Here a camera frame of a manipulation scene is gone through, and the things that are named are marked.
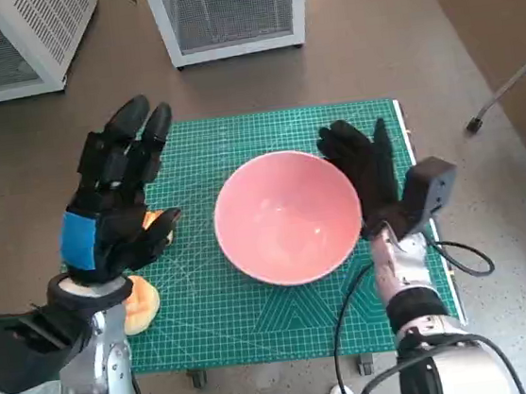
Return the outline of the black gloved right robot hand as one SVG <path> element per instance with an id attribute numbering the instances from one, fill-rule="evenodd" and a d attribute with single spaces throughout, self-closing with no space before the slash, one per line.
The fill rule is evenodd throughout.
<path id="1" fill-rule="evenodd" d="M 388 227 L 401 240 L 411 228 L 399 200 L 393 147 L 386 124 L 376 120 L 374 134 L 366 137 L 344 120 L 318 131 L 317 149 L 345 174 L 360 200 L 364 239 L 373 239 Z"/>

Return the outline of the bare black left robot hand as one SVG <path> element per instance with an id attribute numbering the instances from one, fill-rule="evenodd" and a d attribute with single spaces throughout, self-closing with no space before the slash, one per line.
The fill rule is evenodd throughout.
<path id="1" fill-rule="evenodd" d="M 172 120 L 169 104 L 152 109 L 137 95 L 87 135 L 60 239 L 61 259 L 77 283 L 106 283 L 141 269 L 171 244 L 181 210 L 148 211 L 144 188 L 159 174 Z"/>

